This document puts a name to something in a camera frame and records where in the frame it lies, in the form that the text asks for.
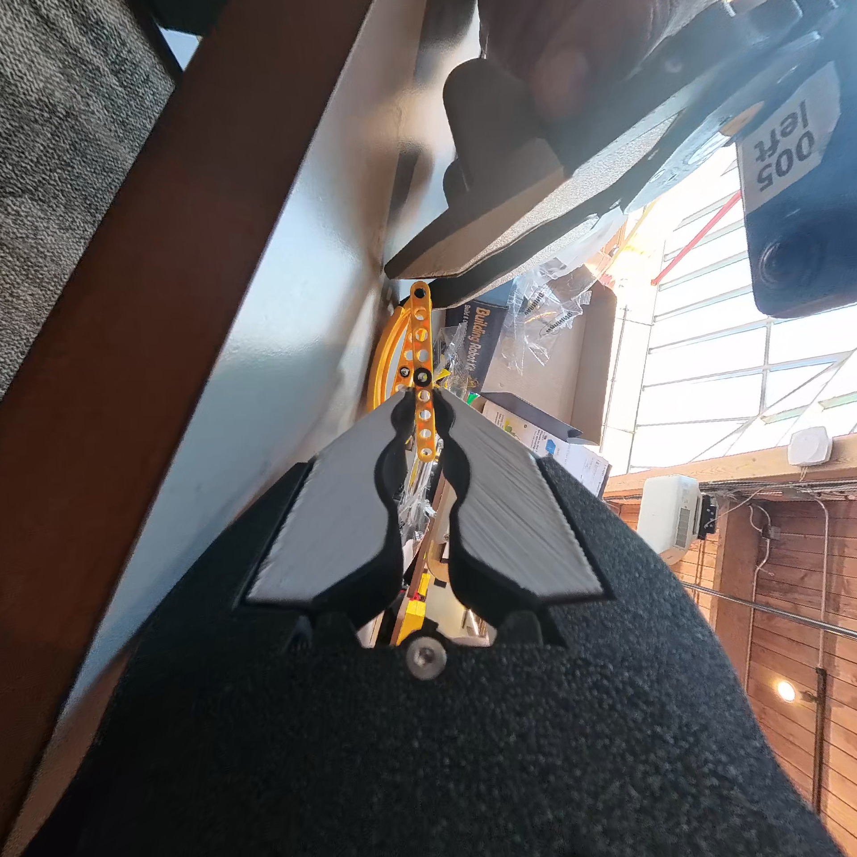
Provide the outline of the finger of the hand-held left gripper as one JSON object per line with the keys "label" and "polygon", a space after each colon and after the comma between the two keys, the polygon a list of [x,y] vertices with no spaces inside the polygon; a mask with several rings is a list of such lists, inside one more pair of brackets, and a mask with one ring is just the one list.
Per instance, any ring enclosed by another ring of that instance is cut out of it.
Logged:
{"label": "finger of the hand-held left gripper", "polygon": [[391,280],[434,280],[432,300],[455,307],[500,282],[505,273],[477,267],[521,237],[587,202],[633,166],[633,144],[612,145],[578,166],[571,177],[550,144],[532,138],[450,202],[442,215],[385,266]]}
{"label": "finger of the hand-held left gripper", "polygon": [[521,80],[471,59],[447,77],[443,103],[455,148],[443,178],[447,201],[506,201],[563,185],[566,170]]}

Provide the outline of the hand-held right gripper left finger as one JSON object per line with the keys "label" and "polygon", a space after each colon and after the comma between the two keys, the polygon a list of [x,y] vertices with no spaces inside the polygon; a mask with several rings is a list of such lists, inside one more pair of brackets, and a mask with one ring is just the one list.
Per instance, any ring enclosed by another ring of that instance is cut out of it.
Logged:
{"label": "hand-held right gripper left finger", "polygon": [[311,461],[246,595],[301,610],[383,610],[404,572],[397,497],[410,394],[364,416]]}

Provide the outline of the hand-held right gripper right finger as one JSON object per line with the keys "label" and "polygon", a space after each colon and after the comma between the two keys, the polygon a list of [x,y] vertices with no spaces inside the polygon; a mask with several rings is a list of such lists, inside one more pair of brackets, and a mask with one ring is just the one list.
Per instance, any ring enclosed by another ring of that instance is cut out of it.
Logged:
{"label": "hand-held right gripper right finger", "polygon": [[603,600],[603,575],[541,460],[453,395],[440,396],[440,434],[456,495],[448,561],[456,598],[485,620]]}

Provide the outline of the yellow beam black pin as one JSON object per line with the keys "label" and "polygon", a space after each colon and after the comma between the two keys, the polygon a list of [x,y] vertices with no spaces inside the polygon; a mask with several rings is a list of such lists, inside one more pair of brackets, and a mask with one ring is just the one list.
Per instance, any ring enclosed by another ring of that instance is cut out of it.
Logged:
{"label": "yellow beam black pin", "polygon": [[429,286],[418,281],[410,296],[412,384],[415,394],[415,449],[417,458],[431,464],[437,457],[434,414],[434,348],[432,300]]}

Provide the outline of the grey desk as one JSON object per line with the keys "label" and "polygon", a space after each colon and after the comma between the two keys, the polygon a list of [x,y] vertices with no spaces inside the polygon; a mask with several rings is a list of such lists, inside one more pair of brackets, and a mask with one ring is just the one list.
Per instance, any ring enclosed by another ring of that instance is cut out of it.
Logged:
{"label": "grey desk", "polygon": [[474,2],[2,2],[2,855],[204,550],[353,422]]}

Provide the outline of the person's left hand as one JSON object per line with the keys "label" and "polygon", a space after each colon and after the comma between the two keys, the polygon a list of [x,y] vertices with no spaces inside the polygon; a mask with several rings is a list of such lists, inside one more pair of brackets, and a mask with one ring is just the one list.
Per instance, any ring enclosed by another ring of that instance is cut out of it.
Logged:
{"label": "person's left hand", "polygon": [[478,1],[483,55],[558,123],[627,77],[712,1]]}

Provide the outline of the wooden clipboard printed sheet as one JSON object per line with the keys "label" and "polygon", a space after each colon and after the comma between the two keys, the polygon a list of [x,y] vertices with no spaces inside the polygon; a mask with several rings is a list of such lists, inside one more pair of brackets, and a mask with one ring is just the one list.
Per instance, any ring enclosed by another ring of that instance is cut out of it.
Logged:
{"label": "wooden clipboard printed sheet", "polygon": [[482,413],[488,421],[518,440],[535,457],[554,459],[595,497],[603,498],[611,465],[595,450],[594,445],[581,438],[566,439],[551,434],[486,396],[484,400]]}

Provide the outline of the clear bags inside box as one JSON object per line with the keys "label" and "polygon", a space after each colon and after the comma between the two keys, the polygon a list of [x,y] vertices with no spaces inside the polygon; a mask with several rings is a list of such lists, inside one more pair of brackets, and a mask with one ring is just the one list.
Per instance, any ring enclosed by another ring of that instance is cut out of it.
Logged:
{"label": "clear bags inside box", "polygon": [[544,367],[560,332],[570,329],[591,300],[595,275],[553,260],[518,276],[512,284],[500,349],[509,370],[524,374]]}

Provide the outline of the cardboard box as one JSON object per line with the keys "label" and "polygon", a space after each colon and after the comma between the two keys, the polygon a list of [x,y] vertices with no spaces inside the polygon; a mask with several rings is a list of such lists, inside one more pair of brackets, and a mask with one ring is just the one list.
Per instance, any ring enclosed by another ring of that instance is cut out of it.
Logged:
{"label": "cardboard box", "polygon": [[[507,306],[513,281],[489,292],[482,303]],[[548,363],[525,370],[513,391],[488,392],[485,385],[481,393],[515,395],[600,443],[616,308],[613,290],[595,278],[591,300],[573,326],[560,332]]]}

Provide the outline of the white wall device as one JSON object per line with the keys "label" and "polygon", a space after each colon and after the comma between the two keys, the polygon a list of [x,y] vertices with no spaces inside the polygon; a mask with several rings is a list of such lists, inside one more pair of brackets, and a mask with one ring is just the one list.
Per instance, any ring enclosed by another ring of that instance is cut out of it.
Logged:
{"label": "white wall device", "polygon": [[674,566],[699,539],[702,505],[703,495],[696,479],[681,475],[650,477],[643,488],[637,534],[666,565]]}

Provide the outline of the small white wall box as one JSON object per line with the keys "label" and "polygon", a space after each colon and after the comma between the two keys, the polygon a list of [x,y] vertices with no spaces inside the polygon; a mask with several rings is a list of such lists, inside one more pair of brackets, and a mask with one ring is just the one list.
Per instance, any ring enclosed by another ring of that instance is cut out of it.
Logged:
{"label": "small white wall box", "polygon": [[833,438],[825,426],[812,426],[794,432],[787,444],[787,463],[796,468],[808,468],[828,463],[832,455]]}

